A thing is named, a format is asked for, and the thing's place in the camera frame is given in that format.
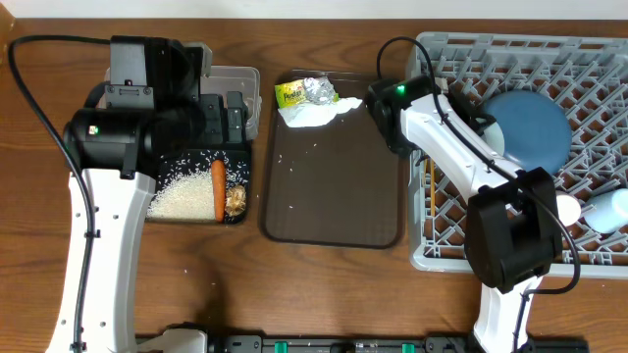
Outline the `orange carrot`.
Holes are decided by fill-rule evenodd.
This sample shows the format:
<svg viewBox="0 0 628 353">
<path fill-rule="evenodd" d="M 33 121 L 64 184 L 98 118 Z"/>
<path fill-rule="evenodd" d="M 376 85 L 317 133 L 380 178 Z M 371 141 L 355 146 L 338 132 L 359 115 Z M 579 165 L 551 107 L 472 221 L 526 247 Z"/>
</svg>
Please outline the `orange carrot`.
<svg viewBox="0 0 628 353">
<path fill-rule="evenodd" d="M 222 160 L 215 160 L 211 164 L 211 177 L 214 196 L 215 220 L 222 223 L 225 219 L 227 172 Z"/>
</svg>

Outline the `white blue cup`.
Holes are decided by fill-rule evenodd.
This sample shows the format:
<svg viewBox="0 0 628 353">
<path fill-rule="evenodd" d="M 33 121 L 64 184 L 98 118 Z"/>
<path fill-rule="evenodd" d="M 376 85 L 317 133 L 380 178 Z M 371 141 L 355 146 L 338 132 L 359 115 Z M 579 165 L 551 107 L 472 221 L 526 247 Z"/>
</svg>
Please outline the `white blue cup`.
<svg viewBox="0 0 628 353">
<path fill-rule="evenodd" d="M 613 233 L 627 225 L 627 189 L 593 197 L 583 211 L 587 225 L 599 233 Z"/>
</svg>

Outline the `yellow-green snack wrapper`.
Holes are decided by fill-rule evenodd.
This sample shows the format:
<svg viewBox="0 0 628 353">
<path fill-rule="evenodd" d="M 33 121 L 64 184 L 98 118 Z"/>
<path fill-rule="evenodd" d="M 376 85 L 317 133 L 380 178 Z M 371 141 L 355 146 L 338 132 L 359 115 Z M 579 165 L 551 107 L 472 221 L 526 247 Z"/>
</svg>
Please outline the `yellow-green snack wrapper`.
<svg viewBox="0 0 628 353">
<path fill-rule="evenodd" d="M 301 104 L 307 100 L 302 79 L 277 84 L 275 95 L 280 109 Z"/>
</svg>

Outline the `large blue plate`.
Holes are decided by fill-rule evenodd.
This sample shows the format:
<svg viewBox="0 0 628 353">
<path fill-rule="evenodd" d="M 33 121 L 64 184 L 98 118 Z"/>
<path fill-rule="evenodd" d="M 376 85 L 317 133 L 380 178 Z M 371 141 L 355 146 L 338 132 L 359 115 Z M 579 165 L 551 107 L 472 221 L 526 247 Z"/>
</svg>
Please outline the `large blue plate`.
<svg viewBox="0 0 628 353">
<path fill-rule="evenodd" d="M 572 131 L 562 109 L 547 96 L 513 90 L 488 100 L 481 111 L 495 117 L 505 139 L 502 157 L 526 171 L 541 167 L 551 175 L 569 156 Z"/>
</svg>

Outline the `wooden chopstick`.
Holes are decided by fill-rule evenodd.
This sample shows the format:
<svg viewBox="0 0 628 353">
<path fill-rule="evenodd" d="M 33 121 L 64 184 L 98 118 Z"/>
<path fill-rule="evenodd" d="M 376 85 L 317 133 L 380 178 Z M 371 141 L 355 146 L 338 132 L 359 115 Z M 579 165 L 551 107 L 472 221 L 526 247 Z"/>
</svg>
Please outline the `wooden chopstick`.
<svg viewBox="0 0 628 353">
<path fill-rule="evenodd" d="M 429 165 L 430 165 L 430 158 L 429 158 L 429 156 L 426 156 L 424 158 L 424 163 L 423 164 L 424 164 L 424 174 L 426 175 L 426 174 L 429 173 Z"/>
<path fill-rule="evenodd" d="M 431 218 L 436 216 L 436 174 L 435 174 L 435 163 L 432 159 L 429 162 L 429 172 L 430 172 L 430 215 Z"/>
</svg>

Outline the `brown morel mushroom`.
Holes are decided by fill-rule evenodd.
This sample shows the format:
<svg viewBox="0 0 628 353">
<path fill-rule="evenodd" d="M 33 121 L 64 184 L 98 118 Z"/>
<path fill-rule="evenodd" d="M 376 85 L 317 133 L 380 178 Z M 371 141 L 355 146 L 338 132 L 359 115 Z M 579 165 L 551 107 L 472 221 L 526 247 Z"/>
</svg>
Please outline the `brown morel mushroom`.
<svg viewBox="0 0 628 353">
<path fill-rule="evenodd" d="M 246 190 L 241 184 L 235 185 L 226 193 L 226 213 L 229 217 L 241 215 L 246 209 Z"/>
</svg>

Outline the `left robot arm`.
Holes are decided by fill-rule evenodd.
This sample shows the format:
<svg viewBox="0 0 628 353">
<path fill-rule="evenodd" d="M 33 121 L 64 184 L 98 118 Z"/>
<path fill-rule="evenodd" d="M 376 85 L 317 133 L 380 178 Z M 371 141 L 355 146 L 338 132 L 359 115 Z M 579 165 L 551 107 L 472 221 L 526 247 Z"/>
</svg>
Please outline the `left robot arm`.
<svg viewBox="0 0 628 353">
<path fill-rule="evenodd" d="M 214 66 L 203 43 L 115 36 L 110 66 L 64 129 L 70 248 L 52 352 L 204 352 L 200 328 L 138 342 L 137 263 L 146 221 L 213 223 L 211 170 L 247 186 L 260 74 Z"/>
</svg>

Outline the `white pink cup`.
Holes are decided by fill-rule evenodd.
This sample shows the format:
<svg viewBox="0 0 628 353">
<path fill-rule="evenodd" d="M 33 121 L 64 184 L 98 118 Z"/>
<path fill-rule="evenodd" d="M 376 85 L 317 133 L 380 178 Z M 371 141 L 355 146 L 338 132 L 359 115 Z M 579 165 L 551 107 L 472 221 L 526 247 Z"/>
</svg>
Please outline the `white pink cup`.
<svg viewBox="0 0 628 353">
<path fill-rule="evenodd" d="M 558 218 L 566 227 L 574 225 L 580 219 L 582 208 L 574 196 L 557 190 L 556 205 Z"/>
</svg>

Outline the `white paper napkin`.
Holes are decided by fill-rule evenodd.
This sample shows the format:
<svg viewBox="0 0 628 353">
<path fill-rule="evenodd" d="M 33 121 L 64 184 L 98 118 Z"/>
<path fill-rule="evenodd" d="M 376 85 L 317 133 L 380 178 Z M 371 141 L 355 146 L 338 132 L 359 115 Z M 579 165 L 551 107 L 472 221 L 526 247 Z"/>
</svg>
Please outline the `white paper napkin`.
<svg viewBox="0 0 628 353">
<path fill-rule="evenodd" d="M 349 97 L 324 105 L 300 103 L 292 107 L 280 108 L 278 112 L 290 128 L 318 127 L 328 124 L 337 115 L 345 114 L 361 105 L 361 99 Z"/>
</svg>

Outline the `aluminium foil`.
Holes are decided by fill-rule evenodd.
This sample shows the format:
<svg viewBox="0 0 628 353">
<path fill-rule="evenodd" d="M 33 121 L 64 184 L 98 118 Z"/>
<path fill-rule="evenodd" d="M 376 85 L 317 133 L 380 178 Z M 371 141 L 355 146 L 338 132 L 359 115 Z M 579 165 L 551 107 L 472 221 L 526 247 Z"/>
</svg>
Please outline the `aluminium foil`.
<svg viewBox="0 0 628 353">
<path fill-rule="evenodd" d="M 307 77 L 303 80 L 306 100 L 316 105 L 328 105 L 339 100 L 333 84 L 326 76 Z"/>
</svg>

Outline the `light blue rice bowl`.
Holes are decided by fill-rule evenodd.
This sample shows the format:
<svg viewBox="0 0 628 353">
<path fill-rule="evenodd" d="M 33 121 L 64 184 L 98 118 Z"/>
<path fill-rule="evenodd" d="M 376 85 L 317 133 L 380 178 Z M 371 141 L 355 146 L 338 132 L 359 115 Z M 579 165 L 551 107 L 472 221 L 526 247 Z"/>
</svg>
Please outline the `light blue rice bowl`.
<svg viewBox="0 0 628 353">
<path fill-rule="evenodd" d="M 502 156 L 504 154 L 505 139 L 498 123 L 492 123 L 490 126 L 486 127 L 483 131 L 482 138 L 497 155 Z"/>
</svg>

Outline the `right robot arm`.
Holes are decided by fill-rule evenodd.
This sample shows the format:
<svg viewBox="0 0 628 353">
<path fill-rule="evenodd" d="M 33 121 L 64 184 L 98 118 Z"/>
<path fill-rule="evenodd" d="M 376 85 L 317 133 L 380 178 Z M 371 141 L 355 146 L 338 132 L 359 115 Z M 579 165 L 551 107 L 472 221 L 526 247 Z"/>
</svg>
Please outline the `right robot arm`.
<svg viewBox="0 0 628 353">
<path fill-rule="evenodd" d="M 365 104 L 394 153 L 425 152 L 463 197 L 464 256 L 482 284 L 474 338 L 485 352 L 519 351 L 527 304 L 562 250 L 552 177 L 501 157 L 428 76 L 379 79 Z"/>
</svg>

